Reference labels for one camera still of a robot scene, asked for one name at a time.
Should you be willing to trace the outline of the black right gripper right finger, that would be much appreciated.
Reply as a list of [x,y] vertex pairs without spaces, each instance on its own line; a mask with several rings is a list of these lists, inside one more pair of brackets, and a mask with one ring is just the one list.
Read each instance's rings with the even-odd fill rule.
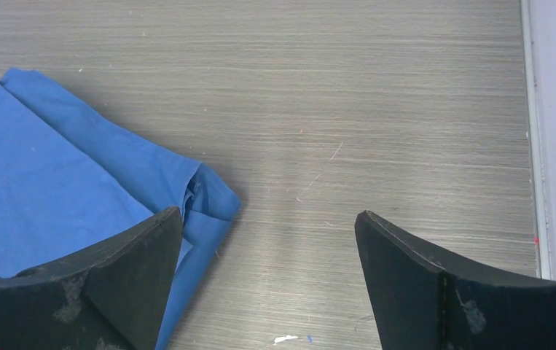
[[556,281],[471,260],[371,211],[354,231],[384,349],[556,349]]

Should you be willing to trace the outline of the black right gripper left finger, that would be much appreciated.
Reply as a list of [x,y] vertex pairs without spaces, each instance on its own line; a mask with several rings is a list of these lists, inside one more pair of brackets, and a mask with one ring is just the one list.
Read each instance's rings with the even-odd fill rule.
[[0,349],[153,349],[182,242],[169,207],[65,257],[0,277]]

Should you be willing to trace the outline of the blue surgical wrap cloth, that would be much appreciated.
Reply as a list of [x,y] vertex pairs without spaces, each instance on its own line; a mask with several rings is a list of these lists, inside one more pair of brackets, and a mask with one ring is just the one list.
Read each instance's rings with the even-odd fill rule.
[[65,257],[175,206],[182,242],[165,349],[240,208],[206,164],[109,122],[53,79],[0,79],[0,277]]

